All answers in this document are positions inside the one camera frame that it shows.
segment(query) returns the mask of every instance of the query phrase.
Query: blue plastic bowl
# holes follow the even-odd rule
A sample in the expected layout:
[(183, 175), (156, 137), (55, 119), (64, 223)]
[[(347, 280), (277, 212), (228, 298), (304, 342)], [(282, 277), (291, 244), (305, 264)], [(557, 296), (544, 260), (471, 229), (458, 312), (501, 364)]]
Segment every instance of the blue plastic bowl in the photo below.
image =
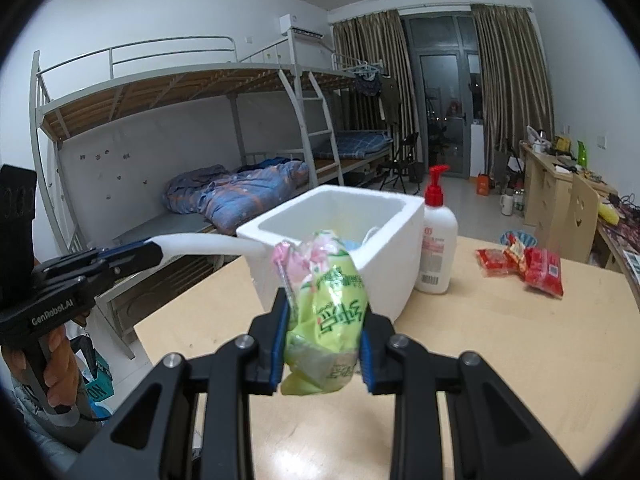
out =
[(513, 234), (525, 247), (535, 247), (538, 244), (538, 240), (534, 235), (530, 235), (524, 231), (507, 231), (500, 237), (500, 243), (502, 245), (509, 245), (509, 234)]

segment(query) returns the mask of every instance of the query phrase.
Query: green bottle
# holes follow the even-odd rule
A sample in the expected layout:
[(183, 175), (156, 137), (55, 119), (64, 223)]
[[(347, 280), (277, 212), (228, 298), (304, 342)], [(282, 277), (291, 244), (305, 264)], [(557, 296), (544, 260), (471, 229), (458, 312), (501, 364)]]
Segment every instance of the green bottle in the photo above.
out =
[(578, 141), (578, 164), (580, 164), (583, 168), (587, 167), (587, 148), (584, 143), (579, 140)]

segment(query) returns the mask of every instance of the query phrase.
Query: bed ladder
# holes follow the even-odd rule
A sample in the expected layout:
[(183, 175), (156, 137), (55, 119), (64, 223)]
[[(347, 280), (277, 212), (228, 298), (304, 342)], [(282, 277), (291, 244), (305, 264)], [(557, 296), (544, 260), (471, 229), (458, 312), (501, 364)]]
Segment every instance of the bed ladder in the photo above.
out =
[[(300, 134), (302, 136), (302, 149), (305, 153), (305, 162), (309, 166), (309, 183), (310, 187), (317, 187), (319, 184), (324, 184), (327, 180), (331, 180), (337, 176), (338, 184), (340, 186), (344, 186), (344, 176), (342, 175), (342, 167), (340, 165), (340, 157), (338, 156), (338, 145), (335, 140), (335, 130), (331, 120), (331, 113), (329, 112), (329, 105), (326, 102), (326, 98), (324, 94), (322, 94), (322, 90), (320, 89), (320, 85), (316, 81), (316, 76), (313, 72), (309, 71), (306, 73), (309, 81), (311, 82), (311, 86), (313, 87), (316, 96), (315, 97), (304, 97), (302, 94), (302, 83), (300, 82), (299, 76), (294, 74), (294, 85), (296, 87), (295, 91), (291, 87), (289, 83), (289, 79), (287, 78), (284, 70), (279, 70), (278, 75), (280, 76), (280, 80), (282, 81), (282, 85), (289, 95), (289, 99), (293, 104), (293, 109), (296, 112), (296, 118), (298, 119), (298, 124), (300, 126)], [(310, 132), (308, 129), (308, 125), (306, 124), (306, 114), (305, 114), (305, 103), (307, 102), (321, 102), (322, 103), (322, 111), (324, 113), (324, 122), (326, 123), (326, 128), (324, 130), (318, 130), (316, 132)], [(326, 136), (329, 135), (329, 140), (331, 143), (331, 151), (334, 156), (334, 161), (327, 166), (323, 166), (320, 168), (321, 173), (324, 175), (318, 179), (318, 171), (316, 170), (316, 164), (314, 162), (313, 151), (311, 149), (310, 137), (317, 136)]]

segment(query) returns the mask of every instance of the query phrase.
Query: red plastic wrapper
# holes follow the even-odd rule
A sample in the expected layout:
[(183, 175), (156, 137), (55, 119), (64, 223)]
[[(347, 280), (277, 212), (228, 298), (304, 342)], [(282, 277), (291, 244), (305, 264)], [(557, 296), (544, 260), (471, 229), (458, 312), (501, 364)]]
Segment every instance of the red plastic wrapper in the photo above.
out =
[(528, 247), (525, 250), (527, 273), (524, 281), (527, 285), (544, 290), (556, 298), (562, 298), (562, 276), (560, 272), (560, 256), (546, 249)]
[(513, 234), (509, 233), (509, 246), (504, 250), (504, 255), (511, 259), (521, 276), (525, 276), (527, 273), (525, 249), (526, 246)]
[(476, 256), (487, 276), (505, 276), (518, 270), (513, 260), (507, 258), (500, 249), (478, 249)]

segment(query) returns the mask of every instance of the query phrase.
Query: human hand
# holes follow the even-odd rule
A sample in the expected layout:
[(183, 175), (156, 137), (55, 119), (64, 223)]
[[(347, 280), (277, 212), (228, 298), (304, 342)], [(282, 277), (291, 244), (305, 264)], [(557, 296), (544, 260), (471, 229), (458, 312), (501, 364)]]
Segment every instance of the human hand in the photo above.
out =
[[(51, 406), (73, 406), (78, 394), (79, 370), (64, 325), (49, 332), (47, 343), (51, 352), (43, 373), (44, 382), (49, 387), (47, 400)], [(11, 375), (26, 384), (27, 359), (24, 352), (2, 346), (2, 357)]]

